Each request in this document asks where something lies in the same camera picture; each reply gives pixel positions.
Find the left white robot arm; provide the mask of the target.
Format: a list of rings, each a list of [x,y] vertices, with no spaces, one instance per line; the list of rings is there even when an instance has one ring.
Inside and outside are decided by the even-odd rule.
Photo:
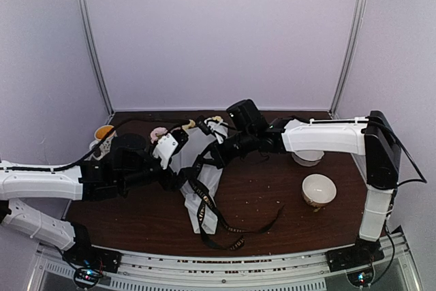
[[[51,244],[83,266],[98,259],[87,229],[51,217],[23,202],[25,198],[62,198],[102,201],[126,196],[136,187],[171,181],[172,156],[188,141],[178,129],[159,138],[151,147],[137,134],[116,137],[99,160],[84,160],[66,166],[19,166],[1,162],[1,225]]]

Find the pink flower stem two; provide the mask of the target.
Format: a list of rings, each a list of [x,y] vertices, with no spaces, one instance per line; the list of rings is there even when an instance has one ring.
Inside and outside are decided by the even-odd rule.
[[[165,127],[156,127],[150,132],[151,143],[156,143],[161,137],[165,136],[168,130]]]

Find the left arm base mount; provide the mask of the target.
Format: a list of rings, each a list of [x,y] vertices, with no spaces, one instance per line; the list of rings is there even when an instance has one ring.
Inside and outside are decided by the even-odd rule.
[[[75,236],[68,250],[59,250],[62,259],[73,269],[73,282],[80,290],[94,288],[105,273],[117,273],[122,254],[92,246],[87,234]]]

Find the large yellow flower bunch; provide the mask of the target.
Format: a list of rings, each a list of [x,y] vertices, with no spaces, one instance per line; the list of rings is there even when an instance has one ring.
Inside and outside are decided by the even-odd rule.
[[[213,116],[209,118],[198,117],[196,120],[190,119],[187,124],[183,124],[182,129],[187,131],[188,129],[198,127],[211,132],[220,125],[224,125],[224,120],[220,116]]]

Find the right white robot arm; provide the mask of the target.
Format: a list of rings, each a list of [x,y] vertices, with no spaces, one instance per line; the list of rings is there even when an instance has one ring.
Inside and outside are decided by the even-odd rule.
[[[367,169],[367,199],[358,238],[349,250],[354,264],[364,264],[375,254],[375,244],[389,214],[398,187],[401,148],[384,114],[371,111],[367,117],[345,120],[278,118],[268,123],[251,99],[226,110],[236,133],[211,144],[212,164],[227,166],[252,151],[294,153],[303,158],[325,152],[361,155]]]

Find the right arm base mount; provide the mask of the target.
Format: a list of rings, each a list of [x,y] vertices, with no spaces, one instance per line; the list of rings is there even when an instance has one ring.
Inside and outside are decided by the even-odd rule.
[[[357,288],[369,287],[375,279],[374,263],[385,258],[379,241],[357,238],[353,245],[326,252],[330,272],[345,271]]]

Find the white wrapping paper sheet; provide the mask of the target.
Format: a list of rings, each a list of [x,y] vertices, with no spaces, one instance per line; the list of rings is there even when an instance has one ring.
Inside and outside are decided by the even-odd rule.
[[[187,143],[179,153],[172,157],[170,167],[175,172],[178,172],[181,168],[193,166],[196,157],[201,154],[211,142],[216,141],[215,137],[205,135],[197,127],[188,129],[187,133],[189,136]],[[212,200],[215,199],[222,172],[223,169],[204,164],[197,177],[197,180],[207,187]],[[185,199],[184,205],[187,209],[193,232],[199,234],[200,227],[197,212],[201,203],[200,197],[194,192],[188,182],[181,187],[181,193]],[[217,216],[206,207],[205,218],[202,223],[203,230],[209,235],[214,235],[217,230],[217,224]]]

